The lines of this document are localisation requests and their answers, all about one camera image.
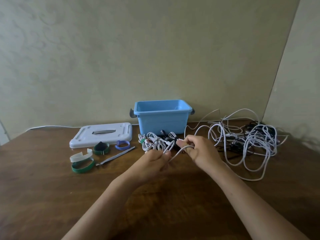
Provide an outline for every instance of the green velcro strap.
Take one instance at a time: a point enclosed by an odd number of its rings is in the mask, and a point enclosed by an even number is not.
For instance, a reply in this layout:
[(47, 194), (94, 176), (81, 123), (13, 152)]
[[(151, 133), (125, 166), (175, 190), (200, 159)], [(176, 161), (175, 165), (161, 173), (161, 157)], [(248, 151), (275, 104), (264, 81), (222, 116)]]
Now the green velcro strap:
[(100, 141), (97, 145), (94, 146), (92, 152), (95, 155), (106, 155), (108, 152), (110, 152), (110, 145), (108, 143)]
[[(81, 166), (85, 161), (92, 161), (88, 166), (84, 167), (84, 168), (77, 168), (79, 166)], [(92, 157), (89, 157), (87, 159), (84, 159), (82, 161), (77, 161), (72, 163), (71, 165), (71, 169), (73, 172), (75, 173), (85, 173), (88, 172), (90, 169), (92, 169), (95, 166), (95, 162), (94, 159)]]

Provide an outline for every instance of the tangled cable pile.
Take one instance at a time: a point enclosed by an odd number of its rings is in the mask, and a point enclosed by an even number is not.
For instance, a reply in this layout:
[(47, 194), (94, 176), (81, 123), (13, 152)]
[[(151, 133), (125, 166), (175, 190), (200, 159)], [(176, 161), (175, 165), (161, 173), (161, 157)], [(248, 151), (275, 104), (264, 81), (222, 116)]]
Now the tangled cable pile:
[[(242, 110), (248, 110), (252, 112), (256, 119), (252, 119), (249, 117), (238, 117), (238, 118), (230, 118), (233, 116), (235, 113), (242, 111)], [(219, 111), (218, 109), (208, 113), (206, 116), (209, 114)], [(191, 128), (190, 126), (186, 126), (185, 131), (184, 131), (184, 137), (186, 137), (186, 129), (189, 127), (190, 129), (194, 130), (198, 127), (199, 123), (206, 117), (204, 116), (196, 125), (196, 127)], [(252, 122), (248, 125), (243, 125), (241, 127), (238, 126), (231, 126), (229, 125), (229, 120), (235, 120), (235, 119), (250, 119)], [(257, 114), (250, 110), (250, 109), (240, 109), (231, 115), (222, 118), (220, 121), (209, 121), (208, 125), (202, 125), (200, 126), (194, 135), (198, 133), (198, 131), (203, 128), (207, 127), (209, 128), (208, 131), (208, 139), (212, 139), (215, 142), (215, 145), (217, 148), (223, 148), (224, 156), (226, 159), (226, 165), (227, 166), (238, 166), (243, 163), (244, 167), (250, 171), (250, 172), (257, 172), (263, 168), (262, 176), (257, 179), (247, 179), (240, 177), (239, 178), (247, 181), (259, 181), (263, 179), (264, 174), (266, 172), (266, 167), (268, 164), (268, 161), (270, 160), (271, 157), (275, 156), (277, 154), (277, 146), (283, 144), (288, 136), (284, 136), (285, 138), (280, 141), (278, 139), (279, 136), (283, 135), (278, 135), (277, 130), (275, 127), (272, 125), (265, 125), (260, 122)], [(214, 132), (213, 128), (218, 127), (218, 136)], [(163, 150), (165, 153), (167, 150), (172, 150), (172, 148), (175, 145), (175, 141), (177, 141), (177, 136), (174, 133), (169, 133), (169, 138), (173, 139), (172, 141), (166, 141), (165, 139), (162, 139), (161, 137), (156, 136), (154, 133), (148, 133), (146, 136), (139, 134), (139, 142), (142, 144), (142, 149), (144, 151), (148, 151), (150, 149), (157, 149), (157, 150)], [(181, 148), (177, 154), (171, 159), (173, 160), (180, 152), (182, 152), (185, 148), (187, 147), (192, 147), (191, 145), (185, 146)], [(231, 163), (229, 160), (232, 158), (227, 157), (227, 151), (235, 152), (242, 156), (242, 159), (238, 163)], [(261, 164), (261, 166), (257, 169), (249, 169), (246, 165), (245, 158), (246, 156), (250, 155), (260, 155), (264, 156), (264, 160)]]

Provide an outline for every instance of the hand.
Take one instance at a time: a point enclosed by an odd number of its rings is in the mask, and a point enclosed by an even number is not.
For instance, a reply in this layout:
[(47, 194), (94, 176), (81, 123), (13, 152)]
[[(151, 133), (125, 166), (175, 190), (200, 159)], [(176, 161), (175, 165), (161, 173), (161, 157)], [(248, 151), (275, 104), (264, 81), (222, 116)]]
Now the hand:
[(223, 165), (217, 149), (209, 139), (202, 136), (187, 135), (184, 140), (177, 140), (179, 147), (185, 147), (189, 144), (194, 144), (194, 149), (186, 148), (186, 152), (192, 158), (194, 163), (207, 172), (210, 166), (220, 167)]
[(163, 154), (163, 151), (150, 150), (139, 158), (124, 174), (140, 186), (167, 169), (170, 159), (170, 151)]

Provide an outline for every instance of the person's left arm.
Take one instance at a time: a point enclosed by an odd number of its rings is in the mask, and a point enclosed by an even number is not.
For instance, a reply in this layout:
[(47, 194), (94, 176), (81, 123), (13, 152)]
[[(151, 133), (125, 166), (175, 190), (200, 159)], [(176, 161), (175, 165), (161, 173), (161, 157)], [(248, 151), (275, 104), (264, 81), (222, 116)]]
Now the person's left arm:
[(110, 183), (62, 240), (105, 239), (112, 223), (133, 191), (165, 170), (170, 159), (170, 151), (165, 154), (163, 151), (148, 151)]

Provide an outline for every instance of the beige wall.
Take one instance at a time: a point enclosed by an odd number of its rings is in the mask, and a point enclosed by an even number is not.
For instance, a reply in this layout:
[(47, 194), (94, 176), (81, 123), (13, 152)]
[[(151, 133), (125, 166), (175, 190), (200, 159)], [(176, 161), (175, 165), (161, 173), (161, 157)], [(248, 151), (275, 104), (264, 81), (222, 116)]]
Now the beige wall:
[(264, 122), (320, 151), (320, 0), (301, 0)]
[(184, 99), (262, 117), (299, 0), (0, 0), (0, 120), (135, 120), (135, 101)]

